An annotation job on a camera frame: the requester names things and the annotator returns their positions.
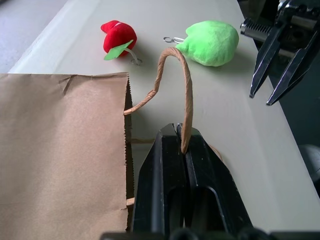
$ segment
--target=white table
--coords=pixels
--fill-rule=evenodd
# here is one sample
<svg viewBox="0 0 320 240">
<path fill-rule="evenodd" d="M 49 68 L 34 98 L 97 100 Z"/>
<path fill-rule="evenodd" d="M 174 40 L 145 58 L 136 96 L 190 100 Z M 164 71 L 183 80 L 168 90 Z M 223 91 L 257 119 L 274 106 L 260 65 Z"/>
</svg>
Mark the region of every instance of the white table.
<svg viewBox="0 0 320 240">
<path fill-rule="evenodd" d="M 130 56 L 103 60 L 105 34 L 100 26 L 111 20 L 135 29 L 134 51 L 143 66 L 130 64 Z M 236 0 L 69 0 L 11 73 L 129 72 L 136 104 L 153 87 L 160 53 L 173 46 L 163 37 L 185 38 L 187 27 L 204 20 L 224 21 L 238 29 L 244 18 Z M 188 60 L 193 127 L 221 152 L 255 226 L 266 231 L 319 230 L 320 201 L 281 106 L 266 106 L 273 90 L 270 81 L 249 99 L 256 56 L 253 40 L 240 36 L 235 57 L 225 66 L 204 67 Z M 171 57 L 159 93 L 132 116 L 133 136 L 154 138 L 166 124 L 181 122 L 183 96 L 180 63 Z M 144 159 L 145 152 L 138 148 L 135 156 Z"/>
</svg>

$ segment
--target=green plush pear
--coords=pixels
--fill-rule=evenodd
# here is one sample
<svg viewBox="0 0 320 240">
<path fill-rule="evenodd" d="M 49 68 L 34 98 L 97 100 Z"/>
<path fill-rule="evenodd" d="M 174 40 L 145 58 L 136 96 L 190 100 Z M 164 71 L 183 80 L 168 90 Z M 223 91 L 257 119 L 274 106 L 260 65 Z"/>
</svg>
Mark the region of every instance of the green plush pear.
<svg viewBox="0 0 320 240">
<path fill-rule="evenodd" d="M 237 30 L 221 21 L 198 22 L 185 32 L 188 37 L 176 48 L 205 66 L 218 67 L 231 61 L 239 43 Z"/>
</svg>

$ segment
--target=floor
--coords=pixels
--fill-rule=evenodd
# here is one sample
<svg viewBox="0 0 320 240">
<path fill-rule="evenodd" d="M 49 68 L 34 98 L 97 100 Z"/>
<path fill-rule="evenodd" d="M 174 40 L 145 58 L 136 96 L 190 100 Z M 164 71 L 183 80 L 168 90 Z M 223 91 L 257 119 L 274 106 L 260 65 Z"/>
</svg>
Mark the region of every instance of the floor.
<svg viewBox="0 0 320 240">
<path fill-rule="evenodd" d="M 0 0 L 0 73 L 7 73 L 67 0 Z"/>
</svg>

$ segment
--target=paper bag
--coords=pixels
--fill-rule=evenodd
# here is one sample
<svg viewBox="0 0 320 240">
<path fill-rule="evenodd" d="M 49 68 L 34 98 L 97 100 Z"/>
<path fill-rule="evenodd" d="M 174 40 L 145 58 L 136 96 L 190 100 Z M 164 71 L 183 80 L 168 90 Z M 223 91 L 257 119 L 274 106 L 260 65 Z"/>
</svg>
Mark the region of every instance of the paper bag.
<svg viewBox="0 0 320 240">
<path fill-rule="evenodd" d="M 0 90 L 0 239 L 125 231 L 134 192 L 128 74 L 2 74 Z"/>
</svg>

